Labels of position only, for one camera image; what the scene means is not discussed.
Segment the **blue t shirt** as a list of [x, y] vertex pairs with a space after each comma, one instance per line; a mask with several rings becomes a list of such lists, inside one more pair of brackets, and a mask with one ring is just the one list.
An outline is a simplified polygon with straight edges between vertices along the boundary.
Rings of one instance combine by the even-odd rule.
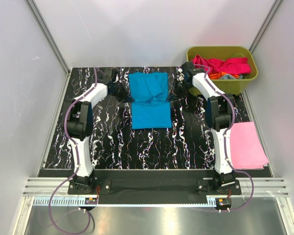
[[166, 101], [169, 78], [166, 72], [128, 76], [131, 96], [132, 129], [171, 128], [171, 105]]

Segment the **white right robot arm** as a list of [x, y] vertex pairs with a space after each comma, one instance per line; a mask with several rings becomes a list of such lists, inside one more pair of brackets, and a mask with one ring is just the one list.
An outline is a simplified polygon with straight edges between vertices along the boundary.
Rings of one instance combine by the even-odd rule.
[[210, 80], [209, 71], [208, 66], [194, 65], [191, 61], [182, 64], [180, 75], [173, 82], [167, 102], [182, 99], [192, 87], [197, 88], [206, 99], [205, 122], [213, 135], [215, 173], [206, 186], [198, 187], [198, 191], [228, 194], [236, 181], [230, 148], [231, 128], [235, 122], [234, 98]]

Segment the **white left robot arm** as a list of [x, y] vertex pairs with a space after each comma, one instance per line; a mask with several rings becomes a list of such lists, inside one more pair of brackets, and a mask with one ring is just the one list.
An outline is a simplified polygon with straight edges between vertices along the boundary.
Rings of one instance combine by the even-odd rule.
[[94, 167], [90, 160], [89, 138], [93, 131], [93, 108], [107, 96], [118, 102], [132, 103], [135, 99], [120, 81], [117, 69], [106, 69], [101, 76], [95, 72], [95, 81], [81, 95], [64, 101], [63, 131], [73, 151], [74, 170], [68, 177], [70, 187], [90, 194], [99, 189], [96, 185]]

